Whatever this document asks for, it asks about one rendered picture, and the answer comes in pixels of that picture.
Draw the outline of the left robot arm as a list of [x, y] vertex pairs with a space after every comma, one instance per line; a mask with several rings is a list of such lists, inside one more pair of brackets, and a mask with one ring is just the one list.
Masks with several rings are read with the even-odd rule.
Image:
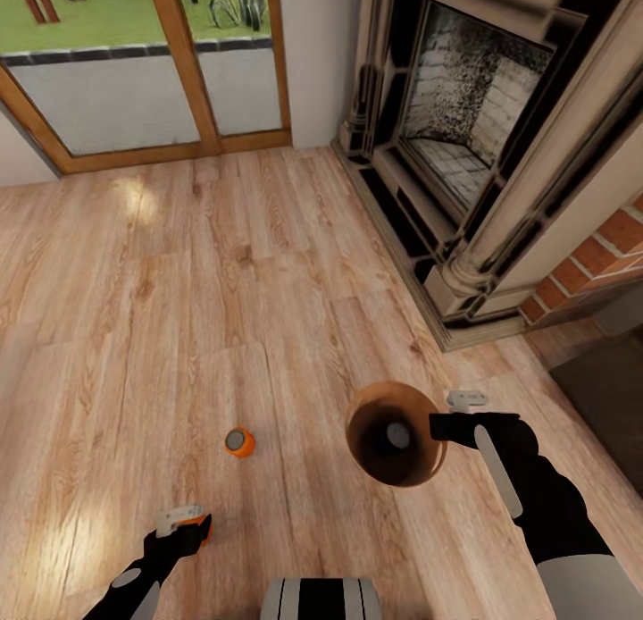
[[109, 594], [81, 620], [152, 620], [160, 587], [181, 557], [195, 555], [211, 532], [212, 516], [201, 524], [176, 525], [203, 515], [202, 503], [158, 514], [157, 530], [144, 538], [144, 557], [129, 564], [110, 584]]

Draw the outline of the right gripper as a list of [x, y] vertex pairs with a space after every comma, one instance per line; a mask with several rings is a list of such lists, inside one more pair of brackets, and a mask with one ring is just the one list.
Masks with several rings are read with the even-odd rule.
[[461, 434], [461, 425], [469, 413], [429, 414], [430, 437], [433, 440], [447, 440], [470, 447]]

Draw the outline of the robot trunk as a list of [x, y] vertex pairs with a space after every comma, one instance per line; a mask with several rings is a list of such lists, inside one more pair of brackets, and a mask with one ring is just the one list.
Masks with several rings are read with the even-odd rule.
[[372, 578], [271, 579], [260, 620], [383, 620]]

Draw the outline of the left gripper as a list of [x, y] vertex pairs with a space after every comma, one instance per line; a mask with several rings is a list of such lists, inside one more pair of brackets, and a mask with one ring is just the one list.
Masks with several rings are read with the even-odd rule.
[[164, 536], [160, 540], [155, 536], [155, 532], [148, 533], [144, 538], [144, 555], [155, 549], [163, 550], [169, 556], [171, 568], [173, 568], [181, 557], [197, 553], [209, 537], [211, 523], [212, 516], [208, 515], [201, 524], [179, 526], [177, 531], [173, 531], [170, 536]]

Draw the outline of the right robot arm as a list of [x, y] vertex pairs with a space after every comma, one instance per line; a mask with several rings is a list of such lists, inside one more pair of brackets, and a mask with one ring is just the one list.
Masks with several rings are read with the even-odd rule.
[[429, 414], [430, 437], [479, 449], [521, 526], [556, 620], [643, 620], [643, 597], [596, 527], [576, 485], [539, 456], [519, 414], [476, 412], [483, 391], [453, 390], [448, 414]]

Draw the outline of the trash can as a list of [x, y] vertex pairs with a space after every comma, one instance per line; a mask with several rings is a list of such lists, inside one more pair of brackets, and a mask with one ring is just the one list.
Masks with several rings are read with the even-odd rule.
[[[348, 417], [357, 400], [361, 400]], [[348, 450], [357, 465], [373, 480], [407, 490], [431, 480], [447, 456], [447, 440], [430, 437], [429, 414], [439, 414], [434, 403], [415, 387], [399, 381], [379, 381], [360, 390], [351, 400], [344, 421]], [[372, 439], [387, 424], [404, 424], [410, 432], [408, 447], [390, 460], [375, 454]], [[438, 466], [439, 445], [443, 445]]]

